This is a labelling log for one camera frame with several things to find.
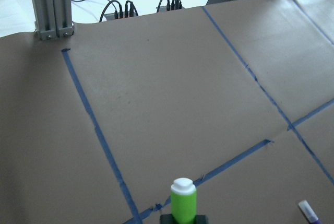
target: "power strip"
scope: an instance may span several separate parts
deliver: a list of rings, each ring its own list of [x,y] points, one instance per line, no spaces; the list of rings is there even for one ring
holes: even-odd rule
[[[160,6],[159,12],[164,13],[165,11],[167,11],[167,6]]]
[[[115,14],[114,13],[105,14],[104,17],[106,18],[106,20],[115,20]]]

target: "purple marker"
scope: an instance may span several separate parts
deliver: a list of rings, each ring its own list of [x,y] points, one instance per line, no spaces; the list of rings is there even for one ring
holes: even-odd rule
[[[299,202],[298,205],[310,224],[322,224],[306,200]]]

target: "green marker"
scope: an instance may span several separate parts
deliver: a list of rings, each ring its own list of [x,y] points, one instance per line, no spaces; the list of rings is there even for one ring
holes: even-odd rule
[[[196,217],[196,187],[187,178],[178,178],[171,186],[172,215],[178,224],[194,224]]]

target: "blue painter's tape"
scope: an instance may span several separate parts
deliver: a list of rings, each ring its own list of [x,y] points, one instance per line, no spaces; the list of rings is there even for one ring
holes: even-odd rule
[[[234,157],[233,159],[229,160],[228,162],[224,163],[223,165],[213,169],[209,173],[207,173],[203,178],[199,178],[196,181],[194,181],[195,186],[200,186],[204,182],[210,180],[212,177],[216,176],[217,174],[220,174],[221,172],[225,171],[227,168],[233,166],[234,164],[238,163],[239,161],[245,159],[247,156],[251,155],[255,151],[259,150],[260,148],[264,147],[271,141],[268,139],[265,139],[255,146],[251,147],[250,149],[244,151],[243,153],[239,154],[238,156]]]
[[[70,60],[70,58],[68,56],[67,52],[69,50],[70,49],[62,49],[62,54],[63,54],[64,60],[65,60],[65,63],[67,65],[68,71],[69,71],[69,73],[70,73],[70,75],[72,77],[72,80],[74,82],[75,87],[77,88],[77,91],[78,91],[78,94],[79,94],[79,96],[81,98],[81,101],[84,104],[85,109],[86,109],[87,113],[89,114],[89,116],[90,116],[90,118],[91,118],[91,120],[92,120],[92,122],[94,124],[95,133],[96,133],[96,135],[97,135],[97,137],[98,137],[98,139],[100,141],[100,144],[101,144],[101,146],[103,148],[105,156],[108,159],[108,162],[109,162],[109,164],[110,164],[110,166],[111,166],[111,168],[112,168],[112,170],[113,170],[113,172],[114,172],[114,174],[115,174],[115,176],[117,178],[117,181],[118,181],[118,183],[120,185],[120,188],[121,188],[121,190],[123,192],[123,195],[124,195],[124,197],[125,197],[128,205],[129,205],[129,208],[130,208],[131,213],[133,215],[134,223],[135,224],[141,224],[142,221],[141,221],[141,218],[139,216],[139,212],[138,212],[137,206],[135,205],[135,202],[132,199],[130,191],[129,191],[127,185],[125,184],[125,182],[123,180],[123,177],[121,175],[121,171],[119,170],[119,168],[118,168],[118,166],[116,164],[116,161],[115,161],[115,159],[114,159],[114,157],[113,157],[113,155],[111,153],[109,145],[108,145],[108,143],[106,142],[106,140],[104,138],[104,135],[102,133],[100,125],[99,125],[99,123],[98,123],[98,121],[97,121],[97,119],[96,119],[96,117],[94,115],[92,107],[90,106],[90,103],[89,103],[89,101],[88,101],[88,99],[86,97],[84,89],[81,86],[79,78],[78,78],[78,76],[77,76],[77,74],[76,74],[76,72],[75,72],[75,70],[73,68],[72,62],[71,62],[71,60]]]
[[[297,127],[298,125],[302,124],[304,121],[308,120],[309,118],[311,118],[312,116],[314,116],[315,114],[317,114],[318,112],[321,112],[323,109],[329,107],[330,105],[332,105],[334,103],[334,99],[326,102],[325,104],[319,106],[318,108],[316,108],[315,110],[313,110],[312,112],[310,112],[309,114],[305,115],[304,117],[301,117],[299,120],[296,120],[295,122],[293,122],[293,126]]]
[[[310,149],[310,147],[307,145],[307,143],[305,142],[305,140],[303,139],[303,137],[301,136],[301,134],[297,131],[297,129],[294,127],[294,125],[291,123],[291,121],[289,120],[289,118],[286,116],[286,114],[283,112],[283,110],[278,106],[278,104],[276,103],[276,101],[273,99],[273,97],[265,90],[265,88],[261,85],[261,83],[258,81],[258,79],[256,78],[254,72],[251,70],[251,68],[246,64],[246,62],[244,61],[244,59],[241,57],[240,53],[236,50],[236,48],[233,46],[232,42],[227,38],[227,36],[225,35],[225,33],[223,32],[223,30],[217,25],[217,23],[215,22],[215,20],[213,19],[213,17],[209,14],[209,12],[206,10],[205,7],[202,7],[204,13],[208,16],[208,18],[211,20],[211,22],[213,23],[213,25],[216,27],[216,29],[218,30],[218,32],[221,34],[221,36],[225,39],[225,41],[227,42],[227,44],[230,46],[230,48],[232,49],[232,51],[235,53],[235,55],[238,57],[238,59],[241,61],[241,63],[245,66],[245,68],[247,68],[248,72],[250,73],[250,75],[254,78],[255,82],[257,83],[257,85],[260,87],[260,89],[264,92],[264,94],[267,96],[267,98],[270,100],[270,102],[277,108],[278,112],[280,113],[280,115],[283,117],[283,119],[286,121],[286,123],[288,124],[288,128],[292,129],[292,131],[295,133],[295,135],[297,136],[297,138],[300,140],[300,142],[304,145],[304,147],[306,148],[306,150],[309,152],[309,154],[313,157],[313,159],[317,162],[317,164],[320,166],[320,168],[322,169],[322,171],[324,172],[324,174],[327,176],[327,178],[331,181],[331,183],[334,185],[334,179],[333,177],[329,174],[329,172],[327,171],[327,169],[325,168],[325,166],[322,164],[322,162],[318,159],[318,157],[314,154],[314,152]]]
[[[334,42],[331,40],[331,38],[323,31],[323,29],[316,23],[312,18],[305,12],[305,10],[298,4],[296,0],[292,0],[293,3],[299,8],[299,10],[305,15],[305,17],[316,27],[316,29],[332,44],[334,45]]]
[[[263,148],[265,145],[267,145],[268,143],[271,143],[271,142],[272,141],[268,140],[268,139],[262,140],[261,142],[259,142],[255,146],[247,149],[243,153],[241,153],[238,156],[234,157],[233,159],[227,161],[226,163],[222,164],[221,166],[213,169],[212,171],[207,173],[203,178],[198,178],[198,179],[194,180],[194,185],[196,187],[202,185],[204,182],[210,180],[212,177],[220,174],[221,172],[225,171],[226,169],[230,168],[234,164],[236,164],[239,161],[245,159],[247,156],[251,155],[252,153],[256,152],[257,150],[259,150],[261,148]],[[156,206],[154,208],[148,208],[145,211],[141,212],[140,213],[141,219],[144,220],[145,218],[149,217],[151,215],[151,213],[159,211],[161,208],[167,206],[170,203],[171,203],[171,197],[169,196],[168,199],[165,201],[165,203],[163,205],[156,204]],[[133,221],[134,221],[133,219],[130,219],[124,224],[133,224]]]

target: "metal bracket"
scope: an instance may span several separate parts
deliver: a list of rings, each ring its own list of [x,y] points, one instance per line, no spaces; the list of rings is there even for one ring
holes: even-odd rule
[[[73,34],[71,0],[32,0],[32,3],[36,31],[41,40]]]

